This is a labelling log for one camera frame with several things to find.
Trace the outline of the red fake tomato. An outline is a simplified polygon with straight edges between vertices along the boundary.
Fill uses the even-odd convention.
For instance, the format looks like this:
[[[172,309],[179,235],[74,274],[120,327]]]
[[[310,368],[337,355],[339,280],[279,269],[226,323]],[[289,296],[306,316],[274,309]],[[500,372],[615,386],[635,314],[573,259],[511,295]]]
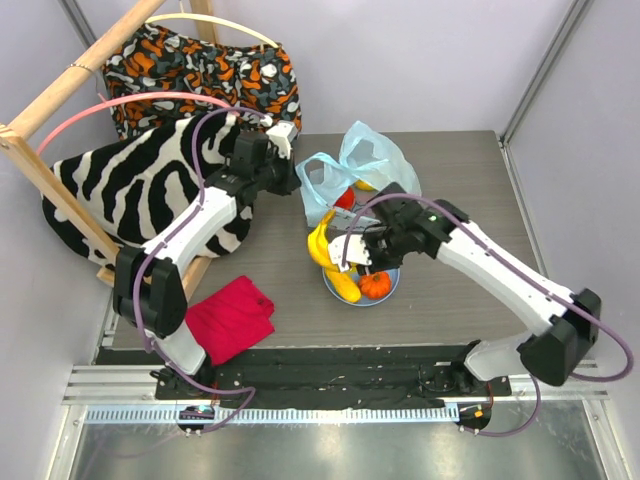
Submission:
[[[348,187],[344,193],[335,201],[334,207],[344,210],[351,210],[356,203],[355,192],[351,187]]]

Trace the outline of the orange fake pumpkin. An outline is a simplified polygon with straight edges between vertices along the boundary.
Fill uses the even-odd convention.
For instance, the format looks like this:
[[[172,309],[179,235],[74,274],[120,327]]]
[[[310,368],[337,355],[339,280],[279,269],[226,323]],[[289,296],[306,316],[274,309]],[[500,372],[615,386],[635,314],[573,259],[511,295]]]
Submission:
[[[392,280],[387,272],[363,275],[358,280],[360,292],[371,300],[387,296],[392,290]]]

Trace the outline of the light blue printed plastic bag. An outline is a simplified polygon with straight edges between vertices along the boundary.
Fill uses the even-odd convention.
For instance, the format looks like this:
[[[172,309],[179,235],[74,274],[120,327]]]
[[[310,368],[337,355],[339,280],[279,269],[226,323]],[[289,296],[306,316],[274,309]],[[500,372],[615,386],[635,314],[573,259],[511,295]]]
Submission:
[[[337,158],[318,152],[296,167],[307,226],[314,228],[348,188],[362,181],[375,191],[391,183],[422,193],[419,178],[400,148],[361,121],[344,134]]]

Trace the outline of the yellow fake lemon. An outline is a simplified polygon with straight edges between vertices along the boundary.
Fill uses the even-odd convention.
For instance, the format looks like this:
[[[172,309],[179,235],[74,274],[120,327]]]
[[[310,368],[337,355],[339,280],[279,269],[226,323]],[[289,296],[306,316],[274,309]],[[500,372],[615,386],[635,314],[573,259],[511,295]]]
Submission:
[[[324,269],[323,273],[329,287],[339,298],[351,304],[357,303],[361,300],[361,291],[357,283],[354,281],[351,272],[339,272]]]

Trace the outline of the yellow fake banana bunch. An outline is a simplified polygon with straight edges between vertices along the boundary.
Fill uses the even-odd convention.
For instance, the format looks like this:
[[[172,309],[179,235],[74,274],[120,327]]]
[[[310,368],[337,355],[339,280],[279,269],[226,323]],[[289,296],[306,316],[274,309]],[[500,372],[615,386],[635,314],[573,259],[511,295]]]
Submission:
[[[333,272],[355,272],[356,265],[350,264],[344,269],[339,268],[331,262],[329,255],[329,242],[326,238],[326,230],[335,216],[336,211],[330,209],[326,212],[322,220],[315,229],[307,236],[307,249],[312,260],[322,268]]]

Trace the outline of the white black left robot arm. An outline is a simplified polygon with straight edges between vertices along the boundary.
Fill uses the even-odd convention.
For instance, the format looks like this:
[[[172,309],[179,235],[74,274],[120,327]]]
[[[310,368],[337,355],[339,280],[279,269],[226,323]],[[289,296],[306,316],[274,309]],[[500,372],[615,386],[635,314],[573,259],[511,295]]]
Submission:
[[[292,142],[297,127],[281,121],[266,132],[244,131],[232,154],[204,181],[204,194],[165,230],[141,247],[126,246],[116,257],[113,309],[152,348],[180,371],[179,388],[190,398],[205,397],[213,385],[203,368],[207,354],[185,321],[188,301],[182,279],[192,260],[222,227],[260,191],[289,195],[301,185]]]

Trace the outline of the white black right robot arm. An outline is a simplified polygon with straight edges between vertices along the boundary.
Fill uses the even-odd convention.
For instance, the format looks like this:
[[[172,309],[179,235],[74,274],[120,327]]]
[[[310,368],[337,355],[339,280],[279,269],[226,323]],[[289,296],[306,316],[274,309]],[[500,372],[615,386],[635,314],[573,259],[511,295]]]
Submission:
[[[589,352],[599,329],[575,313],[598,318],[602,302],[588,288],[575,293],[520,262],[493,242],[468,215],[446,200],[435,208],[407,199],[396,182],[375,195],[372,211],[380,231],[367,231],[367,271],[397,268],[409,253],[424,253],[466,275],[492,294],[526,327],[501,340],[472,342],[451,371],[457,391],[472,395],[488,380],[529,373],[561,386]]]

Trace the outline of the light blue round plate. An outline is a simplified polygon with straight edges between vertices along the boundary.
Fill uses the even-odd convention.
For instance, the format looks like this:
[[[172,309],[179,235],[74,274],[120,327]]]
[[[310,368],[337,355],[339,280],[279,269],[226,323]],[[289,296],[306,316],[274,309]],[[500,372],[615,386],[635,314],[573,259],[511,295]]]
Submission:
[[[322,275],[329,291],[342,302],[354,306],[373,306],[386,300],[395,291],[400,270],[360,275],[355,268],[345,273],[323,269]]]

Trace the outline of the pink hanger hoop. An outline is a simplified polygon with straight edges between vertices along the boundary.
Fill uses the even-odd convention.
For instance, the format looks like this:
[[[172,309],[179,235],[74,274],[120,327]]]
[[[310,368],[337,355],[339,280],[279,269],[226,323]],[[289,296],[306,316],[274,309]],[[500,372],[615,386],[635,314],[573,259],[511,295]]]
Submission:
[[[37,154],[41,154],[48,147],[48,145],[66,128],[70,127],[74,123],[93,115],[99,111],[111,109],[116,106],[125,105],[131,102],[140,102],[145,100],[193,100],[203,102],[209,105],[215,105],[218,107],[230,107],[230,104],[224,100],[220,100],[214,97],[186,93],[186,92],[151,92],[151,93],[138,93],[127,95],[108,101],[101,102],[87,109],[82,110],[76,115],[68,118],[64,122],[60,123],[38,146],[36,149]]]

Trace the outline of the zebra striped cloth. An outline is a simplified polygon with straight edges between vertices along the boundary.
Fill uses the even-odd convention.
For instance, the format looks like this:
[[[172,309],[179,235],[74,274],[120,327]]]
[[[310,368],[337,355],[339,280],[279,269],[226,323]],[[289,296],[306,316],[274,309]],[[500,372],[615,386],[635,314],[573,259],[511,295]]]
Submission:
[[[171,120],[51,171],[116,245],[140,246],[198,197],[199,179],[223,166],[241,131],[233,114]]]

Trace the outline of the orange grey patterned cloth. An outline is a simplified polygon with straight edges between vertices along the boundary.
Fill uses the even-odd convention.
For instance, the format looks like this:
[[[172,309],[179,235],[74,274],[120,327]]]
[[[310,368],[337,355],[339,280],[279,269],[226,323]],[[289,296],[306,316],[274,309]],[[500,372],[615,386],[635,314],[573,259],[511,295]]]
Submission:
[[[145,24],[101,73],[112,98],[161,91],[206,95],[302,128],[297,77],[280,44],[224,46]]]

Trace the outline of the red folded cloth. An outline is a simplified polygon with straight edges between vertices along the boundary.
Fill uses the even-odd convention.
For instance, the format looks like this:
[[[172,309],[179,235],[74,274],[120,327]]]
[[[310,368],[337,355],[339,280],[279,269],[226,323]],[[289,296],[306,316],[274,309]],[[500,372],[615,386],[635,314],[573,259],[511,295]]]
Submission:
[[[246,276],[188,308],[186,323],[214,366],[222,365],[275,332],[273,302]]]

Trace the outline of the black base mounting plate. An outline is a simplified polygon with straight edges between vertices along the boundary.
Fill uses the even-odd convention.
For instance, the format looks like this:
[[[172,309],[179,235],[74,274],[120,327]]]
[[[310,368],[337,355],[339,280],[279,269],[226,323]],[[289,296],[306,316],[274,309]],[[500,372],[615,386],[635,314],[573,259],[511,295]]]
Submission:
[[[234,409],[253,387],[252,409],[344,410],[440,407],[459,397],[507,397],[509,380],[474,379],[465,345],[268,348],[247,350],[197,375]]]

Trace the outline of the cream hanger hoop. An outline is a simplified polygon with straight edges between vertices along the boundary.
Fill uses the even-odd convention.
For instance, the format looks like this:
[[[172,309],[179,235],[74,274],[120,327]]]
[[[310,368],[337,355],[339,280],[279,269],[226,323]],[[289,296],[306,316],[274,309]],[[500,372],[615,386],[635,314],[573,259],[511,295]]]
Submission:
[[[170,20],[189,20],[189,21],[193,21],[196,23],[207,23],[207,24],[212,24],[212,25],[217,25],[217,26],[223,26],[226,28],[231,28],[234,29],[236,31],[239,31],[241,33],[244,33],[246,35],[249,35],[253,38],[255,38],[256,40],[259,41],[260,44],[264,44],[264,45],[268,45],[270,47],[273,48],[278,48],[279,44],[272,40],[271,38],[257,32],[256,30],[253,30],[251,28],[248,28],[244,25],[241,25],[239,23],[233,22],[233,21],[229,21],[226,19],[222,19],[216,16],[212,16],[212,15],[205,15],[205,14],[197,14],[197,13],[178,13],[178,12],[174,12],[174,13],[167,13],[167,14],[159,14],[159,15],[153,15],[150,16],[149,18],[147,18],[144,23],[145,24],[159,24],[165,21],[170,21]]]

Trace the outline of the aluminium rail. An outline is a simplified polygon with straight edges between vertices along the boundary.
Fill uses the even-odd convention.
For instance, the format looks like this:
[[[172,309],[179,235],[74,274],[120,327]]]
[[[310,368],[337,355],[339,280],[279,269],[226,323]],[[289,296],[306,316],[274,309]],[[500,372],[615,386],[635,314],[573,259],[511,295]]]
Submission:
[[[373,389],[329,385],[307,390],[260,388],[255,395],[220,396],[178,392],[155,376],[153,366],[90,366],[72,371],[63,395],[67,406],[83,406],[85,423],[177,423],[196,428],[223,420],[233,424],[356,424],[457,422],[472,409],[501,403],[605,400],[600,385],[569,382],[535,386],[526,376],[502,377],[478,392],[433,393],[412,384]]]

